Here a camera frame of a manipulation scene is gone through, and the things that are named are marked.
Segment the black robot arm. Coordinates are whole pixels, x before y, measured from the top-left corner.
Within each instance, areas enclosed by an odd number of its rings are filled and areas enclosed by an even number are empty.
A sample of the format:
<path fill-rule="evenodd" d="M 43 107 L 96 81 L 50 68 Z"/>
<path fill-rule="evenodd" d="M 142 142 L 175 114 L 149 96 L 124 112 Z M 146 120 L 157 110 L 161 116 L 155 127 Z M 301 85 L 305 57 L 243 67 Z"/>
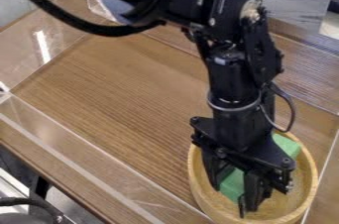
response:
<path fill-rule="evenodd" d="M 283 72 L 262 0 L 115 0 L 111 12 L 128 30 L 162 22 L 182 27 L 205 63 L 213 117 L 195 117 L 193 142 L 202 153 L 210 186 L 219 189 L 241 170 L 242 213 L 258 211 L 273 193 L 289 192 L 295 162 L 273 139 L 274 83 Z"/>

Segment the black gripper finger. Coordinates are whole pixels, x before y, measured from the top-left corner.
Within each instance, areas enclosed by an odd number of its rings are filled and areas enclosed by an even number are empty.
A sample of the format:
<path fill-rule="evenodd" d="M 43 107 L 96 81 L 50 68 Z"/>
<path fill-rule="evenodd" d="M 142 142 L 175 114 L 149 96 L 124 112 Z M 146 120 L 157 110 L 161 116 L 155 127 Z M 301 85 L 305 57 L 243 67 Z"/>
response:
<path fill-rule="evenodd" d="M 247 171 L 245 174 L 245 193 L 239 197 L 241 217 L 245 218 L 249 212 L 258 212 L 261 204 L 271 198 L 273 186 L 263 175 L 257 171 Z"/>
<path fill-rule="evenodd" d="M 229 154 L 223 149 L 203 149 L 203 165 L 213 188 L 219 191 L 222 182 L 231 175 L 235 166 L 229 160 Z"/>

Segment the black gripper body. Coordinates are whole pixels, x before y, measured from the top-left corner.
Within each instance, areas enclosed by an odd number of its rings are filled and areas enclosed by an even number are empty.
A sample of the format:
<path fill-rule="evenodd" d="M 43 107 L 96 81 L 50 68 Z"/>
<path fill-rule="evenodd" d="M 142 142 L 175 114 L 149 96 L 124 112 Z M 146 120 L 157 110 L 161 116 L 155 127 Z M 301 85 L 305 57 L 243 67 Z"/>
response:
<path fill-rule="evenodd" d="M 213 117 L 193 117 L 193 143 L 202 149 L 223 149 L 245 173 L 257 170 L 273 189 L 289 192 L 295 161 L 273 139 L 275 96 L 257 92 L 246 100 L 230 101 L 209 93 Z"/>

